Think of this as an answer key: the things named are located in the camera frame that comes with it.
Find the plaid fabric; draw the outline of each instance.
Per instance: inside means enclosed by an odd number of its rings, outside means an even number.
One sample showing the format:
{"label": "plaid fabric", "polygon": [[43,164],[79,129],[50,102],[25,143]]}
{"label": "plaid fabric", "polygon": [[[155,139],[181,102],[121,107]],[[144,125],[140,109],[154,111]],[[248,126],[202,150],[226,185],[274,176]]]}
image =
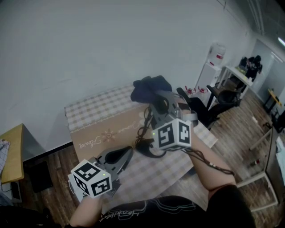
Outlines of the plaid fabric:
{"label": "plaid fabric", "polygon": [[[132,85],[126,85],[65,107],[69,130],[80,130],[79,128],[94,121],[140,105],[130,99],[133,89]],[[209,147],[218,140],[200,122],[194,132]],[[183,152],[167,152],[160,159],[148,158],[135,152],[127,169],[120,174],[122,185],[119,190],[113,197],[107,194],[103,196],[103,213],[123,203],[157,197],[192,167],[189,156]]]}

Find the black t-shirt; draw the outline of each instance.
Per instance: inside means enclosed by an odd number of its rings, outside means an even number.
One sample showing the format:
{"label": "black t-shirt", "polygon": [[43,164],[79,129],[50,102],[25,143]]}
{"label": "black t-shirt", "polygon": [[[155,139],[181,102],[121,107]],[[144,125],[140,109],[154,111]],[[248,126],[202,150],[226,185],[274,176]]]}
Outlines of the black t-shirt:
{"label": "black t-shirt", "polygon": [[262,70],[262,65],[260,64],[260,62],[254,62],[254,57],[249,58],[248,61],[251,62],[251,66],[248,68],[248,71],[246,72],[245,76],[254,79],[257,76],[257,72],[259,70]]}
{"label": "black t-shirt", "polygon": [[207,211],[180,196],[122,204],[101,216],[94,227],[255,227],[244,199],[234,185],[218,190]]}

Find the dark blue cloth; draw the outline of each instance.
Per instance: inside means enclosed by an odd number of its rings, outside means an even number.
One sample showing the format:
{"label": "dark blue cloth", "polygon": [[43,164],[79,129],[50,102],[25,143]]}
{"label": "dark blue cloth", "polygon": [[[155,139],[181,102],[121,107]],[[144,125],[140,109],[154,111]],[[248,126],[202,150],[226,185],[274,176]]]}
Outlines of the dark blue cloth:
{"label": "dark blue cloth", "polygon": [[155,94],[157,90],[172,92],[172,87],[161,75],[156,77],[147,76],[142,80],[134,81],[134,91],[130,95],[130,99],[139,103],[153,103],[158,99]]}

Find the ceiling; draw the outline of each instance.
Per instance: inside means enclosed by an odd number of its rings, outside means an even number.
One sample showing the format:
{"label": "ceiling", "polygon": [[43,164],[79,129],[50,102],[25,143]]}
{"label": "ceiling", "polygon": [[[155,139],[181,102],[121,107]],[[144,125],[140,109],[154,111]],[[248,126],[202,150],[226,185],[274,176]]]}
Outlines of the ceiling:
{"label": "ceiling", "polygon": [[278,41],[278,37],[285,40],[284,0],[236,0],[236,3],[246,15],[254,31],[269,37],[285,50]]}

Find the person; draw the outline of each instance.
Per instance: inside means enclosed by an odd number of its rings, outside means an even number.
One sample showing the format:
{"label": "person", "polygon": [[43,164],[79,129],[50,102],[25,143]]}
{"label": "person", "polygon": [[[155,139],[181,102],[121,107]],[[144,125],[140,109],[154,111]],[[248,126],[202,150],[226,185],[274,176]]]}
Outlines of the person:
{"label": "person", "polygon": [[[205,158],[216,166],[229,169],[228,165],[196,136],[193,128],[191,129],[191,148],[201,151]],[[146,227],[152,224],[160,227],[168,225],[255,227],[252,214],[236,187],[233,175],[213,169],[195,157],[190,158],[202,185],[209,191],[206,211],[189,199],[180,196],[166,196],[122,204],[101,215],[102,199],[85,196],[66,228],[117,227],[120,225],[122,227],[139,225]]]}
{"label": "person", "polygon": [[[247,59],[246,63],[247,63],[247,67],[248,67],[248,71],[246,72],[245,76],[247,78],[252,78],[252,81],[255,80],[257,73],[261,73],[262,71],[262,64],[260,64],[261,62],[261,57],[259,55],[257,55],[256,57],[250,57],[249,59]],[[240,81],[236,87],[236,90],[240,90],[241,92],[243,92],[245,90],[245,84]]]}

